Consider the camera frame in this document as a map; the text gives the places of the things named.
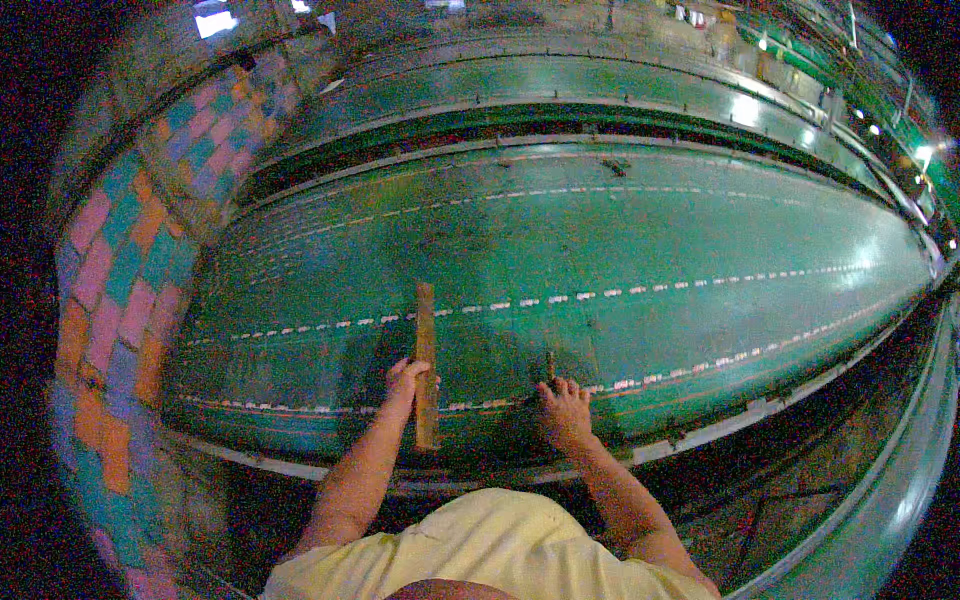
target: conveyor belt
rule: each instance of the conveyor belt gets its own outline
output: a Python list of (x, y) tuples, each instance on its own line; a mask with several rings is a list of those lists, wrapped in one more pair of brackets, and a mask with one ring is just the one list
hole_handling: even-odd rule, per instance
[(209, 264), (170, 420), (240, 447), (338, 455), (378, 405), (382, 371), (412, 349), (414, 281), (427, 280), (451, 463), (548, 458), (525, 408), (548, 350), (593, 386), (599, 435), (618, 444), (830, 366), (930, 281), (909, 227), (846, 189), (613, 144), (336, 180), (241, 219)]

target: person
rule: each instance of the person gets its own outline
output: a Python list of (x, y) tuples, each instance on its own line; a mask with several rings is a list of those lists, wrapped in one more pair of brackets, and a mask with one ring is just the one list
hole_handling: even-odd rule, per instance
[(397, 535), (365, 537), (429, 369), (403, 359), (386, 400), (321, 484), (310, 521), (271, 572), (264, 600), (720, 598), (657, 500), (590, 428), (590, 394), (558, 377), (537, 391), (549, 442), (579, 470), (620, 561), (559, 504), (527, 492), (470, 492)]

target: hand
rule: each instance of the hand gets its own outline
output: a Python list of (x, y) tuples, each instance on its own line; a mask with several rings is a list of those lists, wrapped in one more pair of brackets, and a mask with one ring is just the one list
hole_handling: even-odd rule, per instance
[(593, 433), (590, 430), (590, 392), (581, 390), (573, 379), (556, 377), (556, 393), (547, 384), (537, 384), (543, 404), (540, 422), (551, 445), (563, 454), (569, 454), (586, 444)]
[(417, 389), (417, 375), (430, 369), (430, 364), (421, 360), (404, 358), (387, 371), (387, 404), (411, 408)]

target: wooden handle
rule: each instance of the wooden handle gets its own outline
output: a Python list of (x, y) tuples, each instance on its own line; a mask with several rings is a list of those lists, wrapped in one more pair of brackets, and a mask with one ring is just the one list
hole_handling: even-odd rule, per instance
[(437, 449), (437, 330), (433, 323), (433, 285), (417, 283), (417, 360), (430, 369), (417, 375), (417, 450)]

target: right hand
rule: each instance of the right hand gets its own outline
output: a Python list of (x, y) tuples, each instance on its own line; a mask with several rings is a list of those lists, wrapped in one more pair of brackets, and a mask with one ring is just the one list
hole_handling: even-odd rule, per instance
[(573, 379), (556, 377), (554, 389), (544, 382), (537, 384), (543, 405), (540, 422), (547, 440), (556, 449), (569, 454), (593, 437), (590, 430), (590, 392), (580, 389)]

